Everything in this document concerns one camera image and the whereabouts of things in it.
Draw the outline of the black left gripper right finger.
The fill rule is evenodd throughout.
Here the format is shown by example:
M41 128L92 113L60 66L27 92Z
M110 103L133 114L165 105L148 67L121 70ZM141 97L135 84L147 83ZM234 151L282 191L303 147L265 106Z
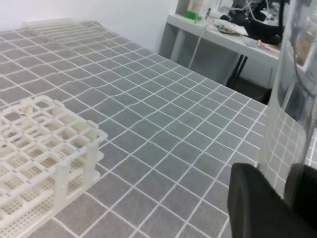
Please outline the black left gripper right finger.
M289 179L295 182L291 195L292 210L307 223L317 222L317 170L293 164Z

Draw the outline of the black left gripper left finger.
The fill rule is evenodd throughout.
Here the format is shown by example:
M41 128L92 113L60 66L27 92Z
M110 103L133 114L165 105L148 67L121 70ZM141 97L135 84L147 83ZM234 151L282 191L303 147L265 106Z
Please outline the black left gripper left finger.
M227 199L234 238L315 238L316 231L294 214L254 166L231 167Z

